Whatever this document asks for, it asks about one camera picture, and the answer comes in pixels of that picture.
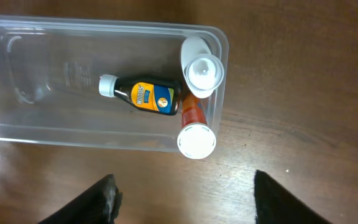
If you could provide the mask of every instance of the orange and blue label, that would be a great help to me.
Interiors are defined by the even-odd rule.
[[[131,100],[138,108],[169,114],[174,90],[165,86],[139,82],[131,91]]]

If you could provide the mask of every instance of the brown wooden tabletop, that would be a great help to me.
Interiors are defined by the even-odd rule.
[[[202,24],[230,43],[207,159],[0,142],[0,223],[40,221],[110,173],[117,223],[253,223],[256,169],[358,223],[358,0],[0,0],[0,14]]]

